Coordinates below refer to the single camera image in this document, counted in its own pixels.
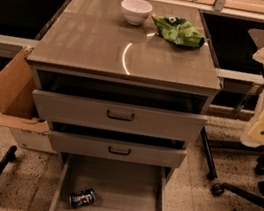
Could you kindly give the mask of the blue pepsi can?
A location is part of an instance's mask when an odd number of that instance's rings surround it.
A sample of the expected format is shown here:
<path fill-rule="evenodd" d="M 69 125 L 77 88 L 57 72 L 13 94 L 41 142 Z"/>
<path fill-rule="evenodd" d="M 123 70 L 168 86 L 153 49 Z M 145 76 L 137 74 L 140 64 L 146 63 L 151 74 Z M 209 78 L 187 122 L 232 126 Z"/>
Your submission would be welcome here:
<path fill-rule="evenodd" d="M 94 203 L 96 201 L 94 189 L 85 189 L 72 192 L 69 195 L 69 203 L 72 208 L 79 208 Z"/>

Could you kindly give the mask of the green chip bag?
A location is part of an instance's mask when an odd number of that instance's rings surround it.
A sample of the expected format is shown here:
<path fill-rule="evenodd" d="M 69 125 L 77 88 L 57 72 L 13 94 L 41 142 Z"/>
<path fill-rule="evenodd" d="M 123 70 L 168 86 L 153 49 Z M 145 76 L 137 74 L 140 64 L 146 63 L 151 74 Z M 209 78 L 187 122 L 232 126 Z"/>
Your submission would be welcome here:
<path fill-rule="evenodd" d="M 160 36 L 172 44 L 197 49 L 205 43 L 201 32 L 185 18 L 153 14 L 152 21 Z"/>

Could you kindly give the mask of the brown cardboard box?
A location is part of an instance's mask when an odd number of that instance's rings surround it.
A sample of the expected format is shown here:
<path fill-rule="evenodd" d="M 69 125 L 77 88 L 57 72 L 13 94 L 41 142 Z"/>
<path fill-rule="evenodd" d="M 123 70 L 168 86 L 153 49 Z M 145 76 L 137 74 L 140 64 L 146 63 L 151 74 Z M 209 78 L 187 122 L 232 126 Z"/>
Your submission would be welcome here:
<path fill-rule="evenodd" d="M 0 71 L 0 127 L 9 129 L 19 147 L 54 154 L 48 123 L 40 120 L 32 96 L 36 87 L 26 61 L 31 51 L 24 47 Z"/>

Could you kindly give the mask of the top grey drawer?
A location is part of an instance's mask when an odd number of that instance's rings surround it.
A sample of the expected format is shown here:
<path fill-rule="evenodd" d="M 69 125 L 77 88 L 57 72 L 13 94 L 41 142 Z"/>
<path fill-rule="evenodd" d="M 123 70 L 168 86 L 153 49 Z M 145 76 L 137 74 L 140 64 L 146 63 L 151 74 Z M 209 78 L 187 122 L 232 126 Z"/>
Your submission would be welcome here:
<path fill-rule="evenodd" d="M 205 115 L 34 90 L 41 119 L 170 140 L 195 140 Z"/>

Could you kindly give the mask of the black table leg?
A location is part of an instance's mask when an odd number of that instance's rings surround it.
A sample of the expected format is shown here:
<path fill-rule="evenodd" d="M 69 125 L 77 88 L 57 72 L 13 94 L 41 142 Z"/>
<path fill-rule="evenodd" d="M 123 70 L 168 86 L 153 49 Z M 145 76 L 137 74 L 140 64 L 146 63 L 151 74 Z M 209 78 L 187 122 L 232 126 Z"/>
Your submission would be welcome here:
<path fill-rule="evenodd" d="M 209 140 L 208 140 L 208 136 L 206 134 L 206 130 L 205 128 L 202 128 L 201 132 L 200 132 L 200 135 L 201 135 L 201 140 L 202 140 L 202 144 L 203 144 L 203 148 L 204 148 L 204 152 L 205 152 L 205 157 L 207 159 L 207 165 L 208 165 L 208 170 L 209 172 L 207 173 L 207 178 L 208 180 L 214 180 L 217 178 L 217 171 L 216 171 L 216 167 L 215 167 L 215 164 L 214 164 L 214 160 L 213 160 L 213 157 L 212 157 L 212 153 L 211 153 L 211 148 L 210 148 L 210 145 L 209 145 Z"/>

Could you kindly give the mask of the white ceramic bowl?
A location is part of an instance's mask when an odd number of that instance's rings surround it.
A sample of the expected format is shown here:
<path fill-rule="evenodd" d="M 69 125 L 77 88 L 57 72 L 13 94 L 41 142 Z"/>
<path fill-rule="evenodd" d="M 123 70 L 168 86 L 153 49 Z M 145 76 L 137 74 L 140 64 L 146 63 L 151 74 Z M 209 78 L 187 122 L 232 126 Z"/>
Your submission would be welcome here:
<path fill-rule="evenodd" d="M 152 4 L 145 0 L 123 0 L 121 11 L 129 24 L 141 25 L 149 18 L 152 12 Z"/>

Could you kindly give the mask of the grey drawer cabinet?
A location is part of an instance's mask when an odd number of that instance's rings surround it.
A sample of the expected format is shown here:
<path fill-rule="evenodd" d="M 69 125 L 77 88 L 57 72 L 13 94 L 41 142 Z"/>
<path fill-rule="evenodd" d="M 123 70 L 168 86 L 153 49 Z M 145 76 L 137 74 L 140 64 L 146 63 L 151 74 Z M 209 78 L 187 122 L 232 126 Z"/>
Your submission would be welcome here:
<path fill-rule="evenodd" d="M 173 45 L 151 20 L 129 24 L 121 2 L 70 1 L 27 59 L 35 90 L 205 115 L 220 89 L 209 48 Z M 49 132 L 174 150 L 192 142 L 44 121 Z"/>

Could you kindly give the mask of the middle grey drawer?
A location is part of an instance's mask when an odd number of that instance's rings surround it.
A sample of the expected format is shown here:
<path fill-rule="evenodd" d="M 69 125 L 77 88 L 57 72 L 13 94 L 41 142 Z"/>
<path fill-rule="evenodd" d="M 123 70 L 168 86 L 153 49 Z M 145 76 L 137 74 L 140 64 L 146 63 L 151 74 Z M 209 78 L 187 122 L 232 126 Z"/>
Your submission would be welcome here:
<path fill-rule="evenodd" d="M 55 151 L 167 168 L 179 167 L 187 154 L 186 150 L 73 135 L 72 133 L 50 131 L 47 136 Z"/>

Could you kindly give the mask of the bottom open grey drawer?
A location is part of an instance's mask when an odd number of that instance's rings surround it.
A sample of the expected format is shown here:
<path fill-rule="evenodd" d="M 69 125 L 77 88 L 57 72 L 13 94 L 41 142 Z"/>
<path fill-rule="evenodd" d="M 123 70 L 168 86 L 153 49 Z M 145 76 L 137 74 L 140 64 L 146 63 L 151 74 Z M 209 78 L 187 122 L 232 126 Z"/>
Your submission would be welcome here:
<path fill-rule="evenodd" d="M 63 166 L 49 211 L 163 211 L 165 186 L 161 167 L 73 156 Z M 96 201 L 72 208 L 69 195 L 89 188 Z"/>

